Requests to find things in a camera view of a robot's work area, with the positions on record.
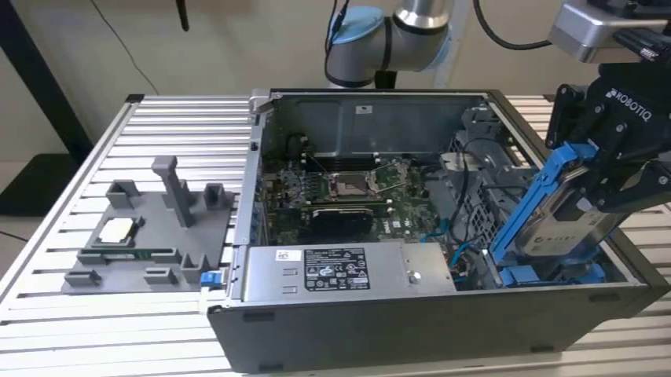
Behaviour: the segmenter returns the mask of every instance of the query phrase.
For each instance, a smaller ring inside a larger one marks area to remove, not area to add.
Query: gray 3d printed holder
[[[165,193],[140,193],[133,181],[112,182],[110,205],[65,274],[64,293],[198,290],[201,272],[221,259],[233,194],[216,183],[190,192],[176,166],[174,156],[152,164]]]

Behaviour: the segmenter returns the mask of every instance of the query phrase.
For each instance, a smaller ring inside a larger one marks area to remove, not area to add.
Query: slotted metal table
[[[0,377],[22,375],[233,376],[198,293],[60,294],[106,207],[114,179],[140,191],[161,184],[156,155],[178,157],[192,189],[218,181],[238,192],[250,127],[246,97],[145,97],[126,103],[50,213],[0,281]],[[541,96],[508,100],[541,137],[550,103]],[[228,226],[232,241],[234,215]],[[671,279],[671,210],[633,214],[623,230]],[[222,260],[230,258],[224,250]],[[340,369],[313,375],[612,376],[671,375],[671,295],[635,318],[601,324],[562,353]]]

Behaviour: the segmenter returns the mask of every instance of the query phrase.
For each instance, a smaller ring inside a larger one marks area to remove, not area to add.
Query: white label
[[[300,262],[302,250],[277,250],[274,260],[278,262]]]
[[[372,114],[373,107],[369,104],[364,104],[361,106],[356,106],[354,111],[356,111],[356,114]]]
[[[619,103],[621,103],[628,110],[631,110],[645,122],[652,118],[652,112],[643,107],[639,102],[636,102],[629,96],[621,93],[616,88],[612,88],[608,93],[605,93],[605,98],[613,98]]]

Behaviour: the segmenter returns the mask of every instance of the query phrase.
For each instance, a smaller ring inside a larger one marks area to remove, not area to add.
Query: metal bracket
[[[607,213],[629,213],[671,201],[671,163],[649,161],[639,183],[607,196],[596,208]]]
[[[252,95],[249,96],[249,112],[252,114],[260,114],[265,112],[272,107],[272,98],[269,89],[253,89]]]
[[[464,160],[468,166],[468,171],[478,171],[484,168],[476,157],[461,152],[446,152],[440,155],[440,159],[442,160],[445,169],[450,171],[462,171]]]
[[[556,90],[554,106],[546,127],[545,147],[553,149],[564,143],[583,113],[585,92],[576,86],[561,85]]]

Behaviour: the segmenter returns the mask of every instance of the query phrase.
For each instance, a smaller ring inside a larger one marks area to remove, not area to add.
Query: blue latch
[[[500,272],[502,285],[532,284],[538,282],[536,271],[529,265],[512,265],[501,269]]]
[[[206,271],[200,275],[200,287],[222,287],[222,273],[221,271]]]
[[[593,263],[587,270],[587,274],[577,278],[581,284],[597,284],[605,282],[605,272],[604,269]]]

